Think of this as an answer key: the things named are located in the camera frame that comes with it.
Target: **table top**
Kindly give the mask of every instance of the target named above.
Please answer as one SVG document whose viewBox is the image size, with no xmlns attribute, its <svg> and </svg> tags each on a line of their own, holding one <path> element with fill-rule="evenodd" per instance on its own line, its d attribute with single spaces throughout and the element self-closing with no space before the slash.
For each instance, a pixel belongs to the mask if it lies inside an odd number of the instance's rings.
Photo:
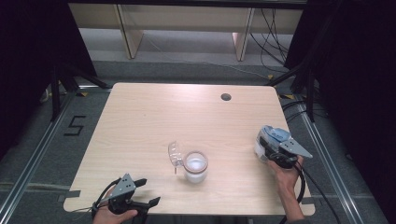
<svg viewBox="0 0 396 224">
<path fill-rule="evenodd" d="M 224 93 L 231 100 L 221 99 Z M 111 181 L 128 173 L 148 180 L 133 200 L 161 197 L 151 214 L 283 215 L 275 177 L 254 153 L 265 124 L 288 130 L 273 87 L 118 83 L 70 189 L 80 195 L 66 199 L 64 209 L 91 206 Z M 203 182 L 188 182 L 182 168 L 175 175 L 168 156 L 173 141 L 183 154 L 206 154 Z M 315 206 L 303 204 L 302 210 L 309 216 Z"/>
</svg>

